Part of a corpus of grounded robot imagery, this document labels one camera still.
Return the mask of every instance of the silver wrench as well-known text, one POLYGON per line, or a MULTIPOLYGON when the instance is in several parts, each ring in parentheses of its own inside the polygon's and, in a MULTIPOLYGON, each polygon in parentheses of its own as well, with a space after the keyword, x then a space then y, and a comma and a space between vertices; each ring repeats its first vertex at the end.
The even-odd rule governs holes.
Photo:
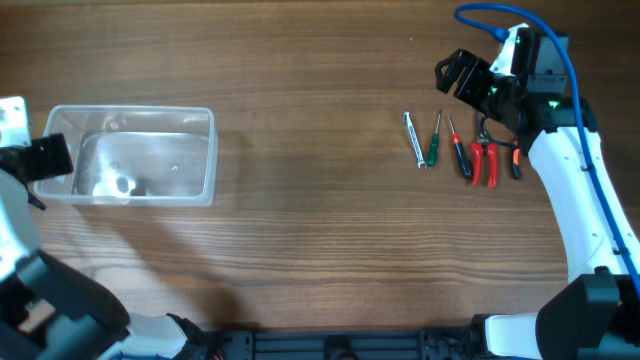
POLYGON ((402 125, 405 125, 407 127, 409 138, 411 138, 411 143, 413 144, 413 150, 416 152, 416 158, 418 159, 418 169, 420 169, 425 165, 424 157, 422 156, 422 150, 420 149, 420 143, 418 142, 418 137, 416 136, 416 130, 413 128, 413 123, 411 122, 408 111, 404 112, 404 116, 402 117, 402 125))

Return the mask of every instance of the red handle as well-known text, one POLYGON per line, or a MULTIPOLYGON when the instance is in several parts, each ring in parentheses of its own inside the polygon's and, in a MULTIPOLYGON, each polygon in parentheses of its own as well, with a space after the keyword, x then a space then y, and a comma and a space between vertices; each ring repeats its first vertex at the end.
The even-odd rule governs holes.
POLYGON ((471 185, 476 186, 480 182, 480 175, 482 174, 482 145, 478 143, 471 143, 471 154, 473 155, 473 179, 471 185))
POLYGON ((487 186, 493 188, 498 184, 498 145, 487 145, 487 156, 489 157, 489 183, 487 186))

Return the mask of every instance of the wooden tabletop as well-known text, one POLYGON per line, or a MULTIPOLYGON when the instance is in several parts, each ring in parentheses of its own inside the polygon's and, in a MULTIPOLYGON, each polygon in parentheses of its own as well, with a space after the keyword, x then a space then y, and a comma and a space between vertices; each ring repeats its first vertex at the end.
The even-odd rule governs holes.
MULTIPOLYGON (((426 146, 443 109, 473 139, 473 111, 436 91, 433 74, 457 48, 497 52, 454 20, 460 3, 1 8, 0 94, 27 99, 33 136, 58 104, 207 107, 220 136, 211 208, 49 202, 33 211, 44 248, 132 312, 203 325, 413 327, 537 311, 566 285, 567 267, 528 161, 515 181, 501 149, 498 187, 472 188, 447 127, 427 173, 401 126, 411 111, 426 146)), ((571 35, 637 229, 640 2, 517 4, 571 35)))

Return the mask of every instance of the red pliers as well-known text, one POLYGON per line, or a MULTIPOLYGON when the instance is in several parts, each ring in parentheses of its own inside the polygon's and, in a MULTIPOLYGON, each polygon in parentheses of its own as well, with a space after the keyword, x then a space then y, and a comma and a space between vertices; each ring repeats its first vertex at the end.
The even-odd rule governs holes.
POLYGON ((478 113, 477 127, 478 137, 471 144, 473 154, 473 179, 471 185, 478 185, 482 173, 482 155, 486 152, 489 157, 489 183, 488 187, 494 188, 498 183, 498 145, 492 143, 486 135, 486 130, 482 126, 482 114, 478 113))

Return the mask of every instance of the clear plastic bin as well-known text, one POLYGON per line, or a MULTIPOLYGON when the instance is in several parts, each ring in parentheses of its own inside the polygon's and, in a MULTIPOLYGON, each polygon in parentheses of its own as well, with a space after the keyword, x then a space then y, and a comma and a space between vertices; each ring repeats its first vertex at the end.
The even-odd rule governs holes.
POLYGON ((206 108, 60 105, 44 135, 63 133, 74 172, 35 184, 78 205, 210 206, 218 138, 206 108))

